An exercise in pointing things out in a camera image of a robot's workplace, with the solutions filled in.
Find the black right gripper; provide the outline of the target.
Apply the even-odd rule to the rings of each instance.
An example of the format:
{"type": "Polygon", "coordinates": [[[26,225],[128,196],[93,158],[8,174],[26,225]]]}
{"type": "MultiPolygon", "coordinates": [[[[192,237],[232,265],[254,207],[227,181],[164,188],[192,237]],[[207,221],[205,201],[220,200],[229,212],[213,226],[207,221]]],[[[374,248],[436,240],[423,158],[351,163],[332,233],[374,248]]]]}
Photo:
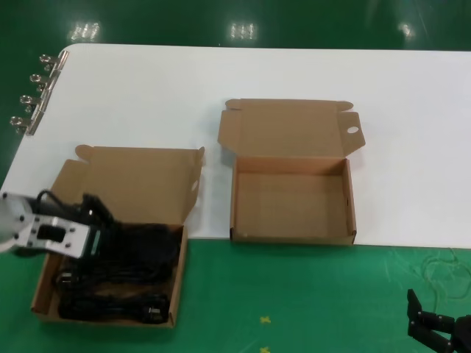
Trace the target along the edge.
{"type": "Polygon", "coordinates": [[[455,320],[450,316],[424,311],[413,289],[408,289],[407,300],[410,337],[429,349],[470,353],[470,315],[455,320]]]}

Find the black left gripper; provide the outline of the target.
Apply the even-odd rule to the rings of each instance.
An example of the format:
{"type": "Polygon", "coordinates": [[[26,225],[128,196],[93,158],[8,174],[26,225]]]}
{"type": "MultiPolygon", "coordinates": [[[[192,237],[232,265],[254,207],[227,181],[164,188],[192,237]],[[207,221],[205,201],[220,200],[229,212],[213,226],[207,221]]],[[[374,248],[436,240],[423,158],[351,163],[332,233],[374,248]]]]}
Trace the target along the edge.
{"type": "Polygon", "coordinates": [[[98,196],[88,193],[82,195],[82,220],[89,228],[85,254],[99,254],[109,242],[116,220],[98,196]]]}

